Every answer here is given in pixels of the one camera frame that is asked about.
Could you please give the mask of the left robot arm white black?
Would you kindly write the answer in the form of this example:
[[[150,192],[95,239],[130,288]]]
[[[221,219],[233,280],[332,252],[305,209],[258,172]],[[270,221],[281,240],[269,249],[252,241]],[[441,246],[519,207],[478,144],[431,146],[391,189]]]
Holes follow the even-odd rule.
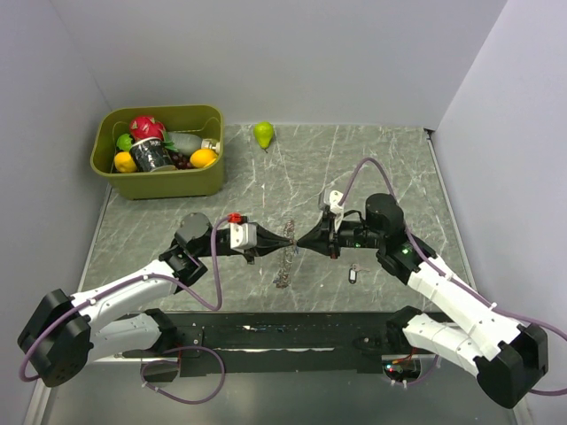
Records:
[[[19,378],[56,387],[86,365],[117,353],[142,350],[164,356],[175,345],[172,321],[159,310],[139,313],[137,308],[185,291],[216,312],[223,303],[220,256],[241,255],[252,263],[294,244],[292,237],[237,213],[213,224],[193,212],[183,218],[171,245],[134,273],[93,290],[46,294],[18,337],[24,353]]]

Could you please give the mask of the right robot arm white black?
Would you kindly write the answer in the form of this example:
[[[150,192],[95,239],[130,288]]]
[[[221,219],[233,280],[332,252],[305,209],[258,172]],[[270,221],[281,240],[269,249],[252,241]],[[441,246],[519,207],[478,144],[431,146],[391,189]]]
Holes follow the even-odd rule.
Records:
[[[387,343],[396,352],[412,347],[433,352],[473,375],[496,404],[513,408],[548,371],[548,335],[497,313],[479,294],[459,283],[445,261],[408,232],[404,212],[393,196],[377,193],[365,202],[357,221],[346,219],[343,195],[325,190],[320,221],[298,245],[337,259],[343,248],[368,248],[390,275],[429,299],[450,319],[435,321],[405,307],[388,323]]]

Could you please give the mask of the metal disc with key rings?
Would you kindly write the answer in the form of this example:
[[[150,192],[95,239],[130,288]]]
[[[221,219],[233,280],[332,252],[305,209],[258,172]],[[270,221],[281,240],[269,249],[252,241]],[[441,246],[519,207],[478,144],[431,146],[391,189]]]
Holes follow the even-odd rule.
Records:
[[[295,244],[291,247],[287,247],[283,249],[280,258],[280,266],[274,280],[274,284],[278,289],[285,289],[291,283],[291,267],[292,261],[295,256],[293,253],[294,246],[296,244],[296,237],[295,237],[295,221],[294,219],[289,219],[283,226],[283,236],[292,237],[295,240]]]

